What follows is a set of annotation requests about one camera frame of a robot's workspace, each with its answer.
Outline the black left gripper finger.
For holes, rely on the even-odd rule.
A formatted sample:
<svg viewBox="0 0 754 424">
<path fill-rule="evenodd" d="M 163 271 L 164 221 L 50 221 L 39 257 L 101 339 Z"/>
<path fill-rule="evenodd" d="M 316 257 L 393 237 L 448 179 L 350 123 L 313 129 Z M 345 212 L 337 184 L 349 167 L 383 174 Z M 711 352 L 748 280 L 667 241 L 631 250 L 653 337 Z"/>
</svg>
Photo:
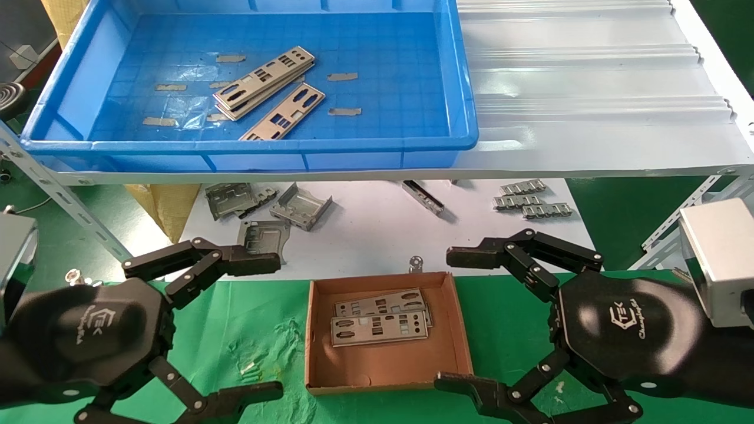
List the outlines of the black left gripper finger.
<svg viewBox="0 0 754 424">
<path fill-rule="evenodd" d="M 174 309 L 182 309 L 221 276 L 260 276 L 281 269 L 277 253 L 248 253 L 242 245 L 216 245 L 194 238 L 127 259 L 122 263 L 125 277 L 153 281 L 182 271 L 165 287 L 165 297 Z"/>
</svg>

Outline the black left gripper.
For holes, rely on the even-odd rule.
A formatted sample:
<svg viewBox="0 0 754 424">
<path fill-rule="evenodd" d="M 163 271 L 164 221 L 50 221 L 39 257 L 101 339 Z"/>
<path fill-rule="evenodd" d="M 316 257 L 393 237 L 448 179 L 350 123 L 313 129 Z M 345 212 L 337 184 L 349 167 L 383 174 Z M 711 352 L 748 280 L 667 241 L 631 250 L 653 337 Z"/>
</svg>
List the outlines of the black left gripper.
<svg viewBox="0 0 754 424">
<path fill-rule="evenodd" d="M 173 320 L 164 296 L 139 279 L 23 295 L 2 332 L 2 407 L 97 395 L 75 423 L 143 423 L 111 408 L 154 376 L 186 406 L 175 423 L 238 423 L 248 406 L 283 397 L 278 381 L 201 395 L 165 359 Z"/>
</svg>

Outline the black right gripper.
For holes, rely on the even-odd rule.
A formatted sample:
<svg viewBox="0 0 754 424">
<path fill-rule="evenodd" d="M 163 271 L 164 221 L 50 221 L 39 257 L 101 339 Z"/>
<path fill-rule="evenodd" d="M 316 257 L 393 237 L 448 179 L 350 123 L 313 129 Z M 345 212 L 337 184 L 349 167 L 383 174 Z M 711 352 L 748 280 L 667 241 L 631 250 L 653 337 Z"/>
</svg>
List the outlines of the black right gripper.
<svg viewBox="0 0 754 424">
<path fill-rule="evenodd" d="M 752 329 L 714 327 L 689 285 L 587 271 L 560 287 L 555 310 L 558 343 L 573 354 L 554 349 L 512 386 L 438 372 L 434 387 L 511 423 L 633 423 L 643 408 L 624 389 L 752 407 Z M 570 365 L 606 403 L 548 416 L 533 398 Z"/>
</svg>

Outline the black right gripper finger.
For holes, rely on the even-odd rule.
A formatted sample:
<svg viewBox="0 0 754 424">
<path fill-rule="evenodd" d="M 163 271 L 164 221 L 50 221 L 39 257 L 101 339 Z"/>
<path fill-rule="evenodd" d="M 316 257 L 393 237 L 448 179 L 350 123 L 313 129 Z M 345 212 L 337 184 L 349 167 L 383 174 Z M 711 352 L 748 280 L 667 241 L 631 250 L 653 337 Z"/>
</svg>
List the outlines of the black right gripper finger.
<svg viewBox="0 0 754 424">
<path fill-rule="evenodd" d="M 540 263 L 553 264 L 569 272 L 598 272 L 601 253 L 561 238 L 526 228 L 509 238 L 484 238 L 476 247 L 450 247 L 445 262 L 453 268 L 503 268 L 542 302 L 554 302 L 558 278 Z"/>
</svg>

